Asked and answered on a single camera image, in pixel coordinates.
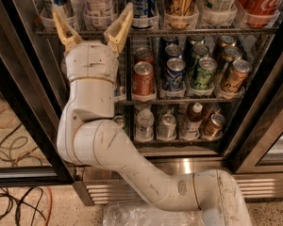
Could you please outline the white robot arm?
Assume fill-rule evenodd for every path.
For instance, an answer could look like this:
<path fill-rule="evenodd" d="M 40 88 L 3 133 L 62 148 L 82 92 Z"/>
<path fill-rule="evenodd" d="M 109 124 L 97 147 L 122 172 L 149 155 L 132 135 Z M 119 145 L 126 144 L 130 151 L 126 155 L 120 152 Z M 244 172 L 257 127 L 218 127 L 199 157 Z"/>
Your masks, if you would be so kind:
<path fill-rule="evenodd" d="M 205 226 L 252 226 L 234 178 L 209 169 L 168 175 L 145 159 L 112 120 L 118 56 L 133 20 L 133 5 L 105 31 L 106 43 L 82 40 L 58 5 L 52 6 L 58 37 L 65 46 L 70 96 L 58 125 L 60 157 L 75 165 L 118 172 L 143 200 L 165 211 L 204 213 Z"/>

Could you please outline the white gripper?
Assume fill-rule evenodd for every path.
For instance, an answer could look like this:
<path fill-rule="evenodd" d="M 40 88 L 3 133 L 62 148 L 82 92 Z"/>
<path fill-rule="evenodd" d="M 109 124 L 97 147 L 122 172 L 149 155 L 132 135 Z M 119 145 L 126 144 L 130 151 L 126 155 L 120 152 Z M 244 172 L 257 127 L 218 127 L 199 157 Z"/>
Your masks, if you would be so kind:
<path fill-rule="evenodd" d="M 97 78 L 114 83 L 119 66 L 116 55 L 125 47 L 133 22 L 133 4 L 126 4 L 120 16 L 104 32 L 108 45 L 99 40 L 82 41 L 58 5 L 52 6 L 52 16 L 58 37 L 68 53 L 65 63 L 69 81 Z"/>

